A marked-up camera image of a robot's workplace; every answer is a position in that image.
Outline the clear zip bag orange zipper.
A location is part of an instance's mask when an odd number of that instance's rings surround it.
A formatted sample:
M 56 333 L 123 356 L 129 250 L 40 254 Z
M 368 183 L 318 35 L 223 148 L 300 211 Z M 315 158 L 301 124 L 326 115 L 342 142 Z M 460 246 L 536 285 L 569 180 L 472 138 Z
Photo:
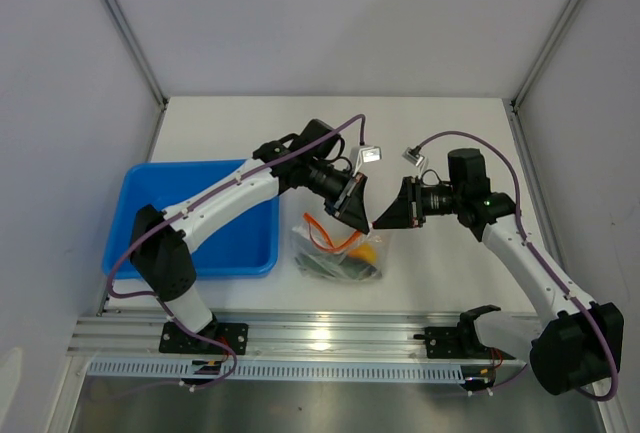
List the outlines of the clear zip bag orange zipper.
M 361 284 L 382 279 L 391 234 L 342 229 L 340 235 L 332 235 L 331 229 L 305 212 L 290 230 L 289 241 L 293 260 L 303 276 Z

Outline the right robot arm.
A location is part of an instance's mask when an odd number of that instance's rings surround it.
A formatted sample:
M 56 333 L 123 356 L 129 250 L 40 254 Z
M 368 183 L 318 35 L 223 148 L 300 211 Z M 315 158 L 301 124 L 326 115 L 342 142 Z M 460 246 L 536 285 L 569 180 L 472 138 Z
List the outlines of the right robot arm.
M 463 313 L 458 348 L 479 356 L 495 348 L 526 363 L 550 394 L 609 380 L 601 400 L 617 392 L 624 318 L 613 304 L 599 304 L 525 232 L 518 202 L 494 192 L 484 156 L 476 148 L 452 150 L 449 178 L 426 185 L 403 179 L 394 202 L 374 222 L 378 230 L 420 228 L 429 216 L 453 215 L 493 253 L 523 290 L 538 316 L 532 327 L 495 306 Z

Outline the yellow orange mango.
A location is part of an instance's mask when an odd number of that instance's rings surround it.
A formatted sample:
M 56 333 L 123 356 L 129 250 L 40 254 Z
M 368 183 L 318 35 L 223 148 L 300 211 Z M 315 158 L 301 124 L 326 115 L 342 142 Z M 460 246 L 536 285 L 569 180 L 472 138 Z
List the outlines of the yellow orange mango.
M 364 236 L 349 238 L 341 245 L 336 246 L 335 251 L 349 258 L 361 260 L 369 264 L 374 264 L 378 257 L 373 243 Z

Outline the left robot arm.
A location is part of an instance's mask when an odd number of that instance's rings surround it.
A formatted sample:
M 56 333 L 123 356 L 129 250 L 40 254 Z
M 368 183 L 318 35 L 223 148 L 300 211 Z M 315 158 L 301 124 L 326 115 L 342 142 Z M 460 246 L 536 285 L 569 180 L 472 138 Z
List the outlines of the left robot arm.
M 231 174 L 177 204 L 158 210 L 151 205 L 135 216 L 127 259 L 181 324 L 182 341 L 197 353 L 216 343 L 216 319 L 196 289 L 192 255 L 219 229 L 251 208 L 290 189 L 306 188 L 324 201 L 325 211 L 363 234 L 370 224 L 364 207 L 367 178 L 361 168 L 381 158 L 365 141 L 352 150 L 343 170 L 330 153 L 342 146 L 338 129 L 313 119 L 299 134 L 288 134 L 258 147 Z

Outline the dark green cucumber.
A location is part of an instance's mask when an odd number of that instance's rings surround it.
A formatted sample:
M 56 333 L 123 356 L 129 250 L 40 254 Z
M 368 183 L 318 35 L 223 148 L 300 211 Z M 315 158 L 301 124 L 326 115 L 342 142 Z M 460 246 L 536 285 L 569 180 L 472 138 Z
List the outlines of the dark green cucumber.
M 303 274 L 334 281 L 364 282 L 382 275 L 375 265 L 344 255 L 300 253 L 295 262 Z

